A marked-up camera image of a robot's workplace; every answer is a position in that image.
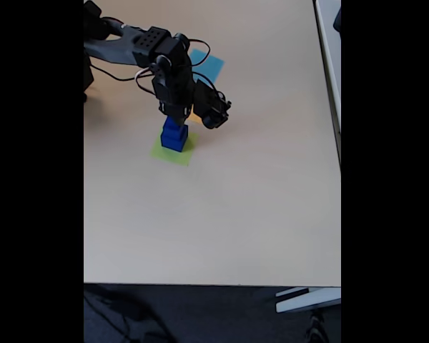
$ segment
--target table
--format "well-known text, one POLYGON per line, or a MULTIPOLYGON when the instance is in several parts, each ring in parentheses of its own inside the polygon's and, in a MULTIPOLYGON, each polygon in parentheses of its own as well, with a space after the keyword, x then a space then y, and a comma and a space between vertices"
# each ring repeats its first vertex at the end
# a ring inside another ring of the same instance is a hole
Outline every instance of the table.
MULTIPOLYGON (((339 287, 341 174, 312 1, 96 4, 208 41, 232 108, 218 129, 189 122, 190 165, 170 164, 149 155, 165 120, 158 101, 93 71, 84 282, 339 287)), ((93 63, 119 77, 137 70, 93 63)))

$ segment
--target blue paper square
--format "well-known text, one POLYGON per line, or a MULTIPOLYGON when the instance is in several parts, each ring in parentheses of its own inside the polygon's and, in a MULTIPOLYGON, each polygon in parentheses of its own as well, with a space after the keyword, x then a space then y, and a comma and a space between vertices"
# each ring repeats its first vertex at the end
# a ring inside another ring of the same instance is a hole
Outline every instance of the blue paper square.
MULTIPOLYGON (((191 59, 192 64, 196 64, 201 60, 203 60, 206 54, 207 53, 204 51, 194 49, 191 51, 191 54, 189 55, 189 57, 191 59)), ((204 74, 212 83, 215 83, 218 75, 221 72, 223 65, 224 65, 223 60, 218 59, 217 57, 214 57, 212 55, 209 55, 205 62, 203 62, 199 66, 192 67, 192 70, 196 71, 197 73, 204 74)), ((194 75, 194 81, 197 81, 198 79, 208 84, 208 82, 203 77, 199 75, 194 75)))

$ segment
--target wire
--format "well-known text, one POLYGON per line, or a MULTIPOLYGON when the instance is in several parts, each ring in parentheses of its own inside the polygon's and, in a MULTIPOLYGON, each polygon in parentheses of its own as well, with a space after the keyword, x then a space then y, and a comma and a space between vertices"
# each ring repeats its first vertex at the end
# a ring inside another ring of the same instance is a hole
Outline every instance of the wire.
POLYGON ((202 64, 203 62, 205 62, 205 61, 207 60, 208 55, 209 55, 209 53, 211 52, 212 48, 210 48, 210 47, 209 47, 209 45, 208 45, 208 43, 207 43, 206 41, 202 41, 202 40, 200 40, 200 39, 190 39, 189 41, 195 41, 195 42, 197 42, 197 43, 203 43, 203 44, 205 44, 205 45, 207 46, 207 48, 208 48, 208 52, 207 52, 207 54, 205 55, 205 57, 204 57, 200 62, 198 62, 198 63, 196 63, 196 64, 192 64, 192 65, 190 65, 190 66, 199 66, 200 64, 202 64))
POLYGON ((204 74, 201 73, 197 73, 196 71, 192 72, 193 74, 199 75, 201 77, 203 77, 205 80, 208 81, 209 85, 213 88, 214 92, 216 93, 217 98, 222 101, 220 93, 217 91, 216 87, 214 86, 214 84, 210 81, 210 79, 208 79, 204 74))
POLYGON ((122 340, 122 342, 127 342, 127 338, 130 335, 130 325, 126 320, 126 317, 124 315, 122 315, 122 321, 124 322, 124 326, 126 327, 126 331, 127 333, 124 335, 124 339, 122 340))
POLYGON ((130 339, 130 337, 129 337, 128 334, 125 334, 124 332, 122 332, 122 330, 120 328, 118 328, 116 325, 114 325, 112 323, 112 321, 107 318, 107 316, 105 316, 96 307, 94 307, 94 305, 92 305, 91 302, 86 298, 85 294, 83 294, 83 296, 84 296, 84 300, 86 300, 86 303, 89 305, 89 307, 92 309, 92 311, 94 311, 101 318, 103 318, 103 320, 105 320, 113 329, 115 329, 119 334, 121 334, 121 336, 123 336, 123 337, 127 338, 129 341, 131 341, 131 339, 130 339))
POLYGON ((113 18, 112 16, 103 16, 102 19, 115 20, 115 21, 118 21, 121 24, 124 23, 123 21, 120 21, 119 19, 113 18))
POLYGON ((138 88, 140 88, 142 91, 145 91, 147 93, 150 93, 154 96, 156 96, 156 94, 153 91, 150 91, 148 88, 144 88, 141 84, 139 84, 138 79, 141 79, 142 77, 147 77, 147 76, 151 76, 151 75, 146 75, 146 76, 142 76, 144 73, 150 71, 149 67, 139 70, 136 74, 135 74, 135 82, 137 83, 138 88))
POLYGON ((103 69, 100 69, 98 66, 95 66, 95 65, 93 65, 93 64, 91 64, 91 67, 92 67, 92 68, 94 68, 94 69, 97 69, 98 71, 101 71, 102 73, 105 73, 106 75, 108 75, 108 76, 112 77, 112 78, 113 78, 113 79, 115 79, 116 81, 133 81, 133 80, 134 80, 134 78, 133 78, 133 77, 130 77, 130 78, 128 78, 128 79, 120 79, 119 77, 116 77, 115 75, 110 74, 108 71, 105 71, 105 70, 103 70, 103 69))

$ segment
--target yellow-green paper square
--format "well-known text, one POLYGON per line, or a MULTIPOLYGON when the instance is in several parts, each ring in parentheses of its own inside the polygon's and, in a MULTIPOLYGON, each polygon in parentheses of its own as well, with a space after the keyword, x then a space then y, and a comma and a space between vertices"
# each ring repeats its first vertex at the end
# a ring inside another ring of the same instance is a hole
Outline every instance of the yellow-green paper square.
POLYGON ((162 147, 159 135, 151 149, 151 156, 155 157, 156 159, 163 159, 168 162, 181 164, 182 166, 188 166, 198 137, 198 134, 190 132, 187 135, 186 143, 184 143, 183 151, 178 152, 162 147))

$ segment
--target dark carpet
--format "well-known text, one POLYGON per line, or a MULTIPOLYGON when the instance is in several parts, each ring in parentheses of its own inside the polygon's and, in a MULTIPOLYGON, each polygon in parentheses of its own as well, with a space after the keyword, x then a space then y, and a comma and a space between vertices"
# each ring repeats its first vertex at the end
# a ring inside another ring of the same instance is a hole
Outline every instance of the dark carpet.
MULTIPOLYGON (((148 304, 178 343, 306 343, 310 312, 278 314, 275 293, 284 287, 214 287, 102 285, 148 304)), ((95 302, 111 321, 125 328, 122 317, 95 302)), ((322 310, 330 343, 340 343, 341 305, 322 310)), ((130 337, 140 333, 139 322, 129 321, 130 337)), ((125 343, 84 302, 86 343, 125 343)))

